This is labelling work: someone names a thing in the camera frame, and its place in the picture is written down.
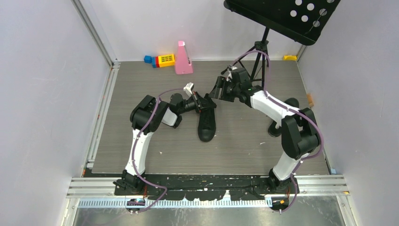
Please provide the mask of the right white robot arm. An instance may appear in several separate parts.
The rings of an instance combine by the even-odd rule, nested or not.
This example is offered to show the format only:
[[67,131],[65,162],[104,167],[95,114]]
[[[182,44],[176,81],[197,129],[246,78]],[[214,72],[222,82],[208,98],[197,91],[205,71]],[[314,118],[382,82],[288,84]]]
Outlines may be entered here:
[[271,118],[279,128],[283,154],[269,173],[269,188],[281,193],[287,188],[287,179],[316,147],[322,147],[323,138],[310,108],[299,109],[272,96],[259,85],[253,85],[247,71],[236,68],[228,77],[218,76],[210,92],[211,98],[233,102],[236,98],[248,107]]

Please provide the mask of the black canvas shoe with laces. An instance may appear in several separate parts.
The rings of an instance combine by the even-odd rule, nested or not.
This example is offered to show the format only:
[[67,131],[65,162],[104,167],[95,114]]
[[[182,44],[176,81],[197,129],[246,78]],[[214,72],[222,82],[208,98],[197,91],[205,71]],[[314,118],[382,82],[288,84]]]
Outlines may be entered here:
[[202,142],[211,141],[216,133],[216,121],[215,121],[215,109],[216,103],[209,97],[207,93],[201,100],[205,105],[205,109],[202,109],[199,114],[198,123],[198,136]]

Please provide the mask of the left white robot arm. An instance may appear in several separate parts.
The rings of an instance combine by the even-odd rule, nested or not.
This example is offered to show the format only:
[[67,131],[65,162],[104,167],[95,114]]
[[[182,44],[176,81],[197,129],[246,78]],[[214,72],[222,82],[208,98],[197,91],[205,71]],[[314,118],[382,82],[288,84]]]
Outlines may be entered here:
[[133,140],[130,159],[122,172],[121,179],[115,182],[117,188],[127,189],[133,195],[138,195],[144,190],[145,182],[142,180],[145,173],[145,159],[150,140],[161,123],[177,128],[181,121],[181,114],[195,110],[203,113],[212,106],[208,99],[192,92],[188,99],[179,93],[171,96],[170,102],[162,101],[146,95],[133,109],[130,115],[132,123]]

